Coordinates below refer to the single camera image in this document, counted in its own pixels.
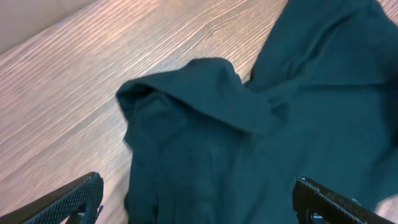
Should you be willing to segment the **black t-shirt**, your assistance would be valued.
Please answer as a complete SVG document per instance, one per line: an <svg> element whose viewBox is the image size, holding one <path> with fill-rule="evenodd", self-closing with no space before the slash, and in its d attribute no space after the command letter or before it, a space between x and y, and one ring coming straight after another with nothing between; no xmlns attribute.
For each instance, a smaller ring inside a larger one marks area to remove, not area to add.
<svg viewBox="0 0 398 224"><path fill-rule="evenodd" d="M199 58L126 82L129 223L295 223L307 176L372 210L397 193L397 26L372 0L290 0L243 83Z"/></svg>

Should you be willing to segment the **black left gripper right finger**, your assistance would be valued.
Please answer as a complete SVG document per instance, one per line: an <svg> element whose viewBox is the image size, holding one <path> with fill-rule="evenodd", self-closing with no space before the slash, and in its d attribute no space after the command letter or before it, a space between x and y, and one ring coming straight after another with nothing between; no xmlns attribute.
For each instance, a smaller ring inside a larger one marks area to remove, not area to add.
<svg viewBox="0 0 398 224"><path fill-rule="evenodd" d="M308 177L296 179L292 201L299 224L394 224Z"/></svg>

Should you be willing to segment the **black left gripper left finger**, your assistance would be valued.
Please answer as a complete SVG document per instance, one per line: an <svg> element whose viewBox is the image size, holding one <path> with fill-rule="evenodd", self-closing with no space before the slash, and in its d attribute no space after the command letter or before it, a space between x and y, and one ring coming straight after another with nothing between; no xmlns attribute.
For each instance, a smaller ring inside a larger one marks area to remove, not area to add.
<svg viewBox="0 0 398 224"><path fill-rule="evenodd" d="M103 206L104 181L89 172L1 217L5 224L94 224Z"/></svg>

